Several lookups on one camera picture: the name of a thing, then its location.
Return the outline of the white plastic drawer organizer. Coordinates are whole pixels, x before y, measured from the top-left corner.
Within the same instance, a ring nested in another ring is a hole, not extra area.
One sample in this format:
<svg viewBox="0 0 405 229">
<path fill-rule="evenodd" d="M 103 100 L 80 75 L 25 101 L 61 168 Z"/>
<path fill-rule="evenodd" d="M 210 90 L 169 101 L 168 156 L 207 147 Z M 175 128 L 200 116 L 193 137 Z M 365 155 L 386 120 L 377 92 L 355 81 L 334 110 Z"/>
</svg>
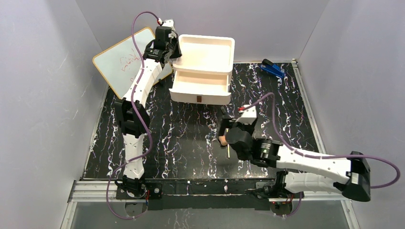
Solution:
<svg viewBox="0 0 405 229">
<path fill-rule="evenodd" d="M 182 34 L 182 56 L 172 66 L 177 71 L 228 75 L 233 69 L 234 47 L 233 38 Z"/>
</svg>

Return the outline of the white organizer drawer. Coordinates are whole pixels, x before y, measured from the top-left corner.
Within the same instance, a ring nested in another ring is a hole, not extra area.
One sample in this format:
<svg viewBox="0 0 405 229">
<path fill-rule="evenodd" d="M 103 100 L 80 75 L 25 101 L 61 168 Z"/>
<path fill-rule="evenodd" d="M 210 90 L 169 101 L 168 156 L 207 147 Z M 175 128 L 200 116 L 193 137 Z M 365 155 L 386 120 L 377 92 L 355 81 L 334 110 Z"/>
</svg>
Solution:
<svg viewBox="0 0 405 229">
<path fill-rule="evenodd" d="M 192 104 L 227 105 L 231 100 L 232 75 L 189 73 L 177 71 L 171 99 L 175 102 Z"/>
</svg>

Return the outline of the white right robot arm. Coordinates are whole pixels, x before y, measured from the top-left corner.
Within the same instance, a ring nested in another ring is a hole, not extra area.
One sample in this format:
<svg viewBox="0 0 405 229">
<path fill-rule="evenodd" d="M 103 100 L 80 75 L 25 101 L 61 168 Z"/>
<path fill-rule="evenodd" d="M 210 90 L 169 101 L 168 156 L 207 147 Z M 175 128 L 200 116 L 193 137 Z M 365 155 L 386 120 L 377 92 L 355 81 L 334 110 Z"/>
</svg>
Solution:
<svg viewBox="0 0 405 229">
<path fill-rule="evenodd" d="M 334 158 L 307 150 L 299 152 L 281 141 L 254 138 L 256 122 L 256 118 L 246 122 L 224 115 L 219 137 L 224 137 L 239 160 L 279 169 L 275 184 L 261 188 L 265 196 L 321 191 L 359 202 L 371 200 L 371 170 L 363 153 L 353 151 L 348 158 Z"/>
</svg>

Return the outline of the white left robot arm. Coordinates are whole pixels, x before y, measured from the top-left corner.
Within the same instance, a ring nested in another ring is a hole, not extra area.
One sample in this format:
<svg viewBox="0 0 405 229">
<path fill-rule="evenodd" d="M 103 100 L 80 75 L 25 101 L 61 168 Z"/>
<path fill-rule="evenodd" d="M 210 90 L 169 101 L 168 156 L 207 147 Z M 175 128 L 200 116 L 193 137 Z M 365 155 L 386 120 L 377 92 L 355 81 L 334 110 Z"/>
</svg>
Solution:
<svg viewBox="0 0 405 229">
<path fill-rule="evenodd" d="M 149 130 L 150 117 L 146 111 L 146 100 L 158 76 L 170 59 L 181 57 L 179 40 L 176 31 L 169 26 L 158 26 L 155 39 L 139 52 L 141 66 L 130 89 L 121 99 L 114 103 L 118 126 L 125 146 L 125 163 L 123 176 L 115 184 L 134 196 L 142 196 L 147 188 L 144 182 L 143 157 L 152 150 L 149 146 L 143 150 L 144 137 L 152 136 Z"/>
</svg>

